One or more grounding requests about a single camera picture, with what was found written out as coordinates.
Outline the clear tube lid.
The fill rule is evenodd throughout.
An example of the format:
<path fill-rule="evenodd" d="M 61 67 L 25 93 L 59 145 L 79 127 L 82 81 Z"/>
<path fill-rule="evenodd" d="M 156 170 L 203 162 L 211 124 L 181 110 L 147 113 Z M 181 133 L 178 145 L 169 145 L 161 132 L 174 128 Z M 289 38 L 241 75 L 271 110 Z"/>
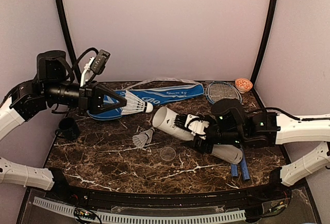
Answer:
<path fill-rule="evenodd" d="M 175 159 L 176 151 L 172 147 L 164 147 L 160 151 L 160 158 L 163 161 L 169 162 Z"/>

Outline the white shuttlecock tube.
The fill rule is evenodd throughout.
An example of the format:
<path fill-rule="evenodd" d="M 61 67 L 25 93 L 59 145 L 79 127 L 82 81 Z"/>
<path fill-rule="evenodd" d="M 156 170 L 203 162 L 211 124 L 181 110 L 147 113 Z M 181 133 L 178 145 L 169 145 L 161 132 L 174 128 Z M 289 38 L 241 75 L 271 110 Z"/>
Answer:
<path fill-rule="evenodd" d="M 158 109 L 153 117 L 152 125 L 175 138 L 183 141 L 193 141 L 194 136 L 186 130 L 178 128 L 174 124 L 174 119 L 178 113 L 167 107 Z M 211 155 L 220 158 L 231 164 L 238 164 L 242 161 L 242 151 L 233 145 L 219 145 L 214 143 Z"/>

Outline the white feather shuttlecock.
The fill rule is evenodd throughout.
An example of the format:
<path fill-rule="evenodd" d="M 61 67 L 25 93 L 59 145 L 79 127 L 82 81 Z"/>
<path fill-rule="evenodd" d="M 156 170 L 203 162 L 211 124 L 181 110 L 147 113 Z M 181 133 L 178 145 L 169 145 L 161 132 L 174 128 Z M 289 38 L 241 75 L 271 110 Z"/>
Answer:
<path fill-rule="evenodd" d="M 132 115 L 137 113 L 151 113 L 153 111 L 153 105 L 149 102 L 145 102 L 135 94 L 126 90 L 124 98 L 127 100 L 126 106 L 121 108 L 121 115 Z"/>
<path fill-rule="evenodd" d="M 133 144 L 136 148 L 142 149 L 145 145 L 151 143 L 155 129 L 152 127 L 146 131 L 142 131 L 138 135 L 132 137 Z"/>

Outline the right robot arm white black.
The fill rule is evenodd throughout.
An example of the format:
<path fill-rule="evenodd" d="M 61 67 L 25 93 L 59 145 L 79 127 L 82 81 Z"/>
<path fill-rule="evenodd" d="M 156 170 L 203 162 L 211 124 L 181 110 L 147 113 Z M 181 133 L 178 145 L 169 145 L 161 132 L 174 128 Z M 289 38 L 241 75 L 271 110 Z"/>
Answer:
<path fill-rule="evenodd" d="M 296 117 L 274 107 L 247 113 L 237 99 L 222 99 L 212 105 L 210 115 L 177 115 L 174 124 L 193 135 L 186 146 L 231 164 L 242 161 L 242 147 L 318 142 L 308 154 L 271 172 L 270 184 L 263 189 L 268 200 L 276 199 L 283 185 L 290 187 L 329 164 L 328 114 Z"/>

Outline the white feather shuttlecock front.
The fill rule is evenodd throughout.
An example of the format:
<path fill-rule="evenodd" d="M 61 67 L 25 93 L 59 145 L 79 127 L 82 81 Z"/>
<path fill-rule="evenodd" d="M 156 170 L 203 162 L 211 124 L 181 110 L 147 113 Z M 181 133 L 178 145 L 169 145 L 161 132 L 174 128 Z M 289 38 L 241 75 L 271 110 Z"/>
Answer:
<path fill-rule="evenodd" d="M 153 105 L 149 102 L 145 102 L 135 94 L 126 90 L 124 98 L 127 100 L 126 106 L 121 108 L 121 115 L 132 115 L 137 113 L 151 113 L 153 111 Z"/>

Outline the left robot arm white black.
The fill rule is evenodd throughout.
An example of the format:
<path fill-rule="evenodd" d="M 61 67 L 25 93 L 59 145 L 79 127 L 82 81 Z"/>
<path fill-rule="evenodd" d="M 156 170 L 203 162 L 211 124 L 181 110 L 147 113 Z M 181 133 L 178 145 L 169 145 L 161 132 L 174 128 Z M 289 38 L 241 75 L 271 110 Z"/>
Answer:
<path fill-rule="evenodd" d="M 90 51 L 96 56 L 85 66 L 80 83 L 74 82 L 78 62 L 69 66 L 64 51 L 39 54 L 36 76 L 13 87 L 1 102 L 1 138 L 53 105 L 79 108 L 91 114 L 125 107 L 128 101 L 124 97 L 94 80 L 103 72 L 110 53 L 92 47 L 83 55 Z"/>

